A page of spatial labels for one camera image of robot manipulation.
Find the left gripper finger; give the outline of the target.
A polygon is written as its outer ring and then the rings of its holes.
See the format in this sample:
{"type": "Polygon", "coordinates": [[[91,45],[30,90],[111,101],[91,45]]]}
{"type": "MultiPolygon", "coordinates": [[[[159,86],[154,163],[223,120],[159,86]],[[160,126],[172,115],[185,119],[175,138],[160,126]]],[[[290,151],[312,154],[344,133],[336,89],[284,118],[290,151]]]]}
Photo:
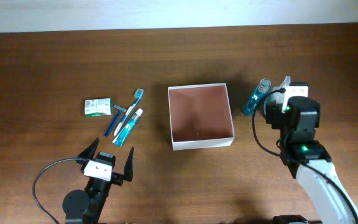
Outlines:
{"type": "Polygon", "coordinates": [[[96,138],[84,151],[78,154],[77,158],[92,159],[97,150],[99,138],[96,138]]]}
{"type": "Polygon", "coordinates": [[[128,182],[132,181],[133,175],[134,175],[133,174],[133,155],[134,155],[134,148],[132,147],[129,152],[125,166],[124,166],[124,180],[128,181],[128,182]]]}

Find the teal toothpaste tube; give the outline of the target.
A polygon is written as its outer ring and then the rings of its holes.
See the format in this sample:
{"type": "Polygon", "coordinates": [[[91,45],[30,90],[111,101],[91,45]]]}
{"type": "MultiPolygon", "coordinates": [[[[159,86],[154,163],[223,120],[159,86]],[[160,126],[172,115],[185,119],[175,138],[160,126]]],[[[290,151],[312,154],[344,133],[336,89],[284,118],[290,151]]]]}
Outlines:
{"type": "Polygon", "coordinates": [[[139,108],[134,113],[132,118],[123,127],[121,132],[112,140],[113,144],[115,144],[115,145],[117,145],[119,147],[121,147],[124,144],[124,142],[126,141],[128,135],[130,134],[130,132],[132,131],[134,126],[137,124],[138,120],[140,120],[140,117],[141,117],[143,112],[144,112],[143,109],[139,108]]]}

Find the blue mouthwash bottle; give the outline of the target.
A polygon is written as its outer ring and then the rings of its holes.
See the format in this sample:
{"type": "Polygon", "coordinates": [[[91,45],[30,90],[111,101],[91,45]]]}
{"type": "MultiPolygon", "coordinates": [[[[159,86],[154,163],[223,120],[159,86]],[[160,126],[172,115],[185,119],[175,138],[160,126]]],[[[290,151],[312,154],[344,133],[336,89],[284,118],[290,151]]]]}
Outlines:
{"type": "Polygon", "coordinates": [[[253,112],[257,109],[257,105],[260,103],[261,99],[269,93],[270,88],[270,80],[266,78],[262,79],[252,92],[249,101],[243,109],[243,113],[247,116],[252,115],[253,112]]]}

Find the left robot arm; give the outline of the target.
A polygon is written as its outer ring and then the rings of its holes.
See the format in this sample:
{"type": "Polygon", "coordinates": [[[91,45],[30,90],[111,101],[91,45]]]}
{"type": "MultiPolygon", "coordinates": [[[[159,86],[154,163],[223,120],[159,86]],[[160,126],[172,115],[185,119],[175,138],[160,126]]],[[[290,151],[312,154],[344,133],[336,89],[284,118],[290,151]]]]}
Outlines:
{"type": "Polygon", "coordinates": [[[97,152],[99,139],[95,139],[78,154],[81,172],[88,177],[86,187],[67,193],[62,202],[65,223],[97,223],[112,185],[121,186],[133,180],[133,155],[131,149],[122,174],[114,172],[116,157],[107,152],[97,152]]]}

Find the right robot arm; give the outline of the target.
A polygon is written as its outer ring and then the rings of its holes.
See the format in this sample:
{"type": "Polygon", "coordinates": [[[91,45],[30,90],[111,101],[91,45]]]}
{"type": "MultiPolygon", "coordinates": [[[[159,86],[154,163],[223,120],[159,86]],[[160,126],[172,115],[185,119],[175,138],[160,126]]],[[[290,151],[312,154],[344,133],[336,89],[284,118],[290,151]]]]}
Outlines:
{"type": "Polygon", "coordinates": [[[323,223],[358,223],[358,209],[344,189],[332,158],[315,137],[320,104],[309,98],[308,85],[283,82],[264,106],[273,129],[280,130],[280,158],[307,193],[323,223]]]}

